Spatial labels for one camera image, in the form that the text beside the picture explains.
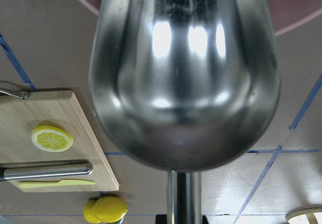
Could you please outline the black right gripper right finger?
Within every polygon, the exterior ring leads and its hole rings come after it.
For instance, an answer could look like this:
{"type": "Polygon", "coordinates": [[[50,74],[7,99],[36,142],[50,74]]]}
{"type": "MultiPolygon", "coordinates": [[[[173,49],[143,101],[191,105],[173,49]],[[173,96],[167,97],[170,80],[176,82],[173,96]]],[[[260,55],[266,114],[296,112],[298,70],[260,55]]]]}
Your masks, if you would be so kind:
{"type": "Polygon", "coordinates": [[[209,221],[205,215],[202,216],[202,224],[209,224],[209,221]]]}

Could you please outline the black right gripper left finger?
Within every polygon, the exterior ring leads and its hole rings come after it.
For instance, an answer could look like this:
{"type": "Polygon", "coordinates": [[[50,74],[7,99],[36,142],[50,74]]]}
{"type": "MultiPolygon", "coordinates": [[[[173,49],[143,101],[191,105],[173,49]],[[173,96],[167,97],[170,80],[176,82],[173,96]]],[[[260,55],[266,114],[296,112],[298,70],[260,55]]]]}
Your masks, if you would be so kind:
{"type": "Polygon", "coordinates": [[[166,214],[157,214],[155,216],[155,224],[167,224],[168,218],[166,214]]]}

